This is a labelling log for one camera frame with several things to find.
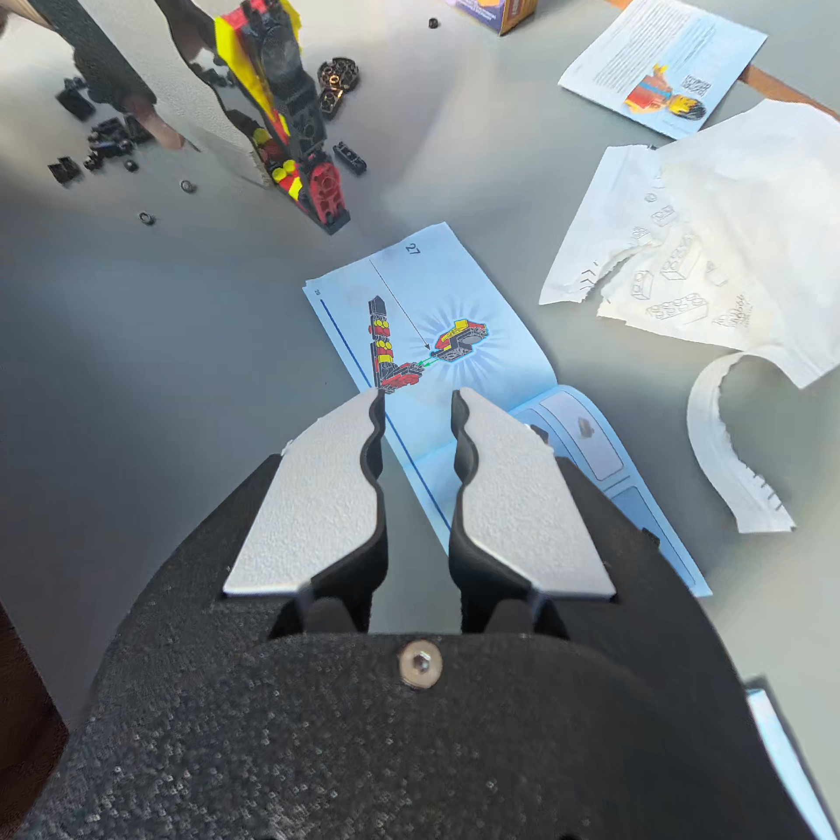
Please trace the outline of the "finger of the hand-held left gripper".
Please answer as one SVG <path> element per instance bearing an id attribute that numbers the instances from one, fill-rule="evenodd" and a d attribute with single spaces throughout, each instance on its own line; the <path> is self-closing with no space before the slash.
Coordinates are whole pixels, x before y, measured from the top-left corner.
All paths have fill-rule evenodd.
<path id="1" fill-rule="evenodd" d="M 194 2 L 156 1 L 168 35 L 161 48 L 162 69 L 155 91 L 176 126 L 187 130 L 197 149 L 208 151 L 243 181 L 268 187 L 268 173 L 254 143 L 240 129 L 241 120 L 225 109 L 214 87 L 205 81 L 201 54 L 217 57 L 214 21 Z"/>

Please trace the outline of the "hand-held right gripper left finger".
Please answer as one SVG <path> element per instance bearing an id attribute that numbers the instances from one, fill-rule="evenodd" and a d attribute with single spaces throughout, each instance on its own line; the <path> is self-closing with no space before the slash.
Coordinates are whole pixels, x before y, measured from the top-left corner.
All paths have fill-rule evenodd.
<path id="1" fill-rule="evenodd" d="M 224 596 L 332 599 L 367 633 L 388 571 L 382 473 L 385 394 L 371 388 L 289 442 L 224 583 Z"/>

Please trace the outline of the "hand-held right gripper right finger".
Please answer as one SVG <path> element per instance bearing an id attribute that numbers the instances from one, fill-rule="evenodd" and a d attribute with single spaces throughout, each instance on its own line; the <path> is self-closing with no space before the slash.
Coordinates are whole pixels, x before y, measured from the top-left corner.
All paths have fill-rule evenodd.
<path id="1" fill-rule="evenodd" d="M 576 506 L 548 428 L 474 389 L 451 397 L 458 488 L 448 543 L 460 629 L 488 629 L 504 602 L 540 624 L 549 602 L 610 603 L 616 587 Z"/>

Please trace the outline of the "black red yellow brick model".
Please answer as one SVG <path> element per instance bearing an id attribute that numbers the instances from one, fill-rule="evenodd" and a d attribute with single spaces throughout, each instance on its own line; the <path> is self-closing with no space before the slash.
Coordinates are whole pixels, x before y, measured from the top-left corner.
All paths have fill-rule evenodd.
<path id="1" fill-rule="evenodd" d="M 240 2 L 213 19 L 216 54 L 260 115 L 234 122 L 270 183 L 333 235 L 350 221 L 340 173 L 326 151 L 316 81 L 301 62 L 298 12 L 289 2 Z"/>

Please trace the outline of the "grey desk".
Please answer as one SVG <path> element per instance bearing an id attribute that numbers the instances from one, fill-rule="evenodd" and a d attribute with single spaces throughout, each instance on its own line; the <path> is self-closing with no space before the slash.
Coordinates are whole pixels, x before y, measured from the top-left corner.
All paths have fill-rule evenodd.
<path id="1" fill-rule="evenodd" d="M 76 714 L 172 546 L 354 392 L 304 282 L 446 222 L 614 425 L 742 672 L 834 734 L 838 372 L 800 391 L 762 360 L 732 369 L 733 443 L 797 525 L 741 535 L 686 435 L 690 387 L 720 351 L 599 319 L 597 296 L 538 303 L 606 147 L 660 141 L 558 84 L 617 10 L 541 3 L 498 38 L 440 2 L 299 8 L 310 66 L 341 54 L 362 70 L 330 129 L 369 171 L 345 178 L 352 222 L 333 237 L 207 153 L 153 148 L 135 175 L 58 186 L 47 162 L 85 146 L 54 99 L 67 46 L 25 21 L 2 37 L 2 597 L 59 709 Z"/>

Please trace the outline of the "pile of black brick pieces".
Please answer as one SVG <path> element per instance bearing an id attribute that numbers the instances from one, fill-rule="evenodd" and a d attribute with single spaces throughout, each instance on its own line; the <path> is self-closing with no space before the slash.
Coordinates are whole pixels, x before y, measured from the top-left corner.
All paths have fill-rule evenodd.
<path id="1" fill-rule="evenodd" d="M 81 77 L 64 79 L 64 87 L 56 100 L 71 116 L 85 122 L 96 115 L 92 102 L 84 94 L 88 83 Z M 87 133 L 88 153 L 81 164 L 69 156 L 60 156 L 48 165 L 49 172 L 61 186 L 81 179 L 83 172 L 99 172 L 107 161 L 120 161 L 129 173 L 137 172 L 139 163 L 134 152 L 154 141 L 154 136 L 132 114 L 111 117 L 94 124 Z"/>

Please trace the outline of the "round black brick plate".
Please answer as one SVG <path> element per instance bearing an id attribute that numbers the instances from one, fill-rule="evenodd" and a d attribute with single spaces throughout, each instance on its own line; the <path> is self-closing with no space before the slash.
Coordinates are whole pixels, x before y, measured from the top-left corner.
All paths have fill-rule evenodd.
<path id="1" fill-rule="evenodd" d="M 324 61 L 318 69 L 322 89 L 350 92 L 358 85 L 361 73 L 358 65 L 348 57 L 334 57 Z"/>

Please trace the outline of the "torn white paper strip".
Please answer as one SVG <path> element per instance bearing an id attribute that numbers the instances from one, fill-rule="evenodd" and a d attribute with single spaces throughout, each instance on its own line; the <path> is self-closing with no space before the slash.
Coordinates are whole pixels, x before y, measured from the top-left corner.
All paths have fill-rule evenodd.
<path id="1" fill-rule="evenodd" d="M 721 419 L 721 385 L 746 355 L 722 356 L 698 374 L 686 406 L 689 442 L 698 466 L 728 506 L 740 533 L 792 532 L 795 522 L 782 500 L 765 478 L 739 459 Z"/>

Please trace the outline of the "blue instruction booklet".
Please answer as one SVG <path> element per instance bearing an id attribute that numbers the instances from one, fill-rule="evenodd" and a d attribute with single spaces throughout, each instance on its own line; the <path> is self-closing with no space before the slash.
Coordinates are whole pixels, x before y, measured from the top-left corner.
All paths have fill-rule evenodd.
<path id="1" fill-rule="evenodd" d="M 557 382 L 536 339 L 446 224 L 309 280 L 305 294 L 361 391 L 386 392 L 385 437 L 447 549 L 455 515 L 452 392 L 467 386 L 544 430 L 659 549 L 688 590 L 711 596 L 616 431 Z"/>

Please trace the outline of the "purple toy box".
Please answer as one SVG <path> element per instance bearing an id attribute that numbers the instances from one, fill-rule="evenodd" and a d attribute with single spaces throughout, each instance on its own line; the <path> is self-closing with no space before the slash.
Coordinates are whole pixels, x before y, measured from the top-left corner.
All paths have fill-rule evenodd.
<path id="1" fill-rule="evenodd" d="M 504 36 L 533 16 L 539 1 L 446 1 L 453 9 Z"/>

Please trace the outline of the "torn white paper bag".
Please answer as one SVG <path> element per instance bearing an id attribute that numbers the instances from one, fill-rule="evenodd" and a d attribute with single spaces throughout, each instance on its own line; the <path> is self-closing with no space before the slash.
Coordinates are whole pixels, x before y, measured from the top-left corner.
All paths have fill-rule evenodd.
<path id="1" fill-rule="evenodd" d="M 763 358 L 803 389 L 838 367 L 838 120 L 757 106 L 653 150 L 606 149 L 539 305 L 582 302 Z"/>

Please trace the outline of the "person's brown knitted clothing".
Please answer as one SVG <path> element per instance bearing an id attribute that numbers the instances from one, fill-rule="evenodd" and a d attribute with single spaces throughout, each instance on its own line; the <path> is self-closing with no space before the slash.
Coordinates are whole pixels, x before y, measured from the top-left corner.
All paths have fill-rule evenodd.
<path id="1" fill-rule="evenodd" d="M 1 610 L 1 838 L 16 834 L 67 745 L 68 730 Z"/>

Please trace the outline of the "white leaflet with figure print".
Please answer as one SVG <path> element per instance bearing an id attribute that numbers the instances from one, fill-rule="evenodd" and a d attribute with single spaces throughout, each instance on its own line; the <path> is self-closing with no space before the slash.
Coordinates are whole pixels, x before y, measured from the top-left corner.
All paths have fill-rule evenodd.
<path id="1" fill-rule="evenodd" d="M 634 1 L 559 86 L 670 140 L 696 134 L 767 39 L 677 1 Z"/>

